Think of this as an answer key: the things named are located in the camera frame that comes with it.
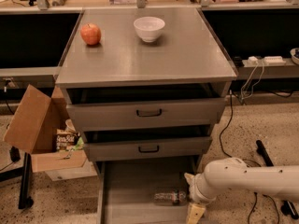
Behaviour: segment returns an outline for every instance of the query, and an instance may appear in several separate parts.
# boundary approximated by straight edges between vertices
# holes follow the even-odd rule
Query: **power strip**
[[[286,64],[286,61],[283,61],[281,56],[266,56],[263,58],[263,61],[269,66],[283,66]]]

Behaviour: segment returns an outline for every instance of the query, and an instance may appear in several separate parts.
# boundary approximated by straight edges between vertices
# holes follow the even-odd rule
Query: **white bowl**
[[[299,58],[295,57],[295,53],[296,53],[297,49],[291,49],[290,54],[292,56],[292,61],[296,64],[299,64]]]
[[[143,17],[134,21],[137,35],[145,42],[153,42],[160,37],[165,22],[155,17]]]

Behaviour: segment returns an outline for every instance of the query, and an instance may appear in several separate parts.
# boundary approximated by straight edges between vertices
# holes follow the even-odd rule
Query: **gray tabletop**
[[[134,20],[144,16],[165,21],[162,36],[152,44],[135,33]],[[87,46],[80,37],[88,22],[102,31],[98,46]],[[196,8],[97,8],[84,12],[56,83],[75,88],[235,78]]]

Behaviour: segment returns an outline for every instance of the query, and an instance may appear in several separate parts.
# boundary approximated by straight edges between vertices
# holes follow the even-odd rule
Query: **white robotic arm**
[[[299,203],[299,166],[248,167],[238,158],[210,162],[198,175],[185,174],[190,197],[207,205],[227,189],[248,189]]]

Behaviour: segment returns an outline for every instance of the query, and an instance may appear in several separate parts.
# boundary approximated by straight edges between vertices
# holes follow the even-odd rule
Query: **speckled floor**
[[[228,97],[220,124],[215,126],[212,145],[202,161],[203,167],[210,161],[225,158],[219,136],[231,116],[229,100]],[[264,165],[263,158],[256,152],[255,142],[260,139],[275,165],[299,165],[298,93],[290,98],[256,94],[246,100],[245,105],[233,97],[233,110],[232,122],[222,135],[227,153]],[[0,114],[2,139],[12,115],[5,104],[0,105]],[[10,146],[0,141],[0,169],[10,163],[9,150]],[[22,161],[19,161],[6,170],[21,164]],[[34,174],[31,188],[34,205],[27,210],[18,209],[20,185],[20,177],[0,183],[0,223],[96,223],[98,177],[53,182],[45,173]],[[278,223],[278,214],[271,199],[261,194],[257,197],[250,223]],[[229,189],[207,207],[206,218],[211,223],[248,223],[254,202],[253,192]],[[280,200],[275,200],[275,203],[279,223],[299,223],[279,211],[282,204]],[[296,203],[295,206],[299,211],[299,205]]]

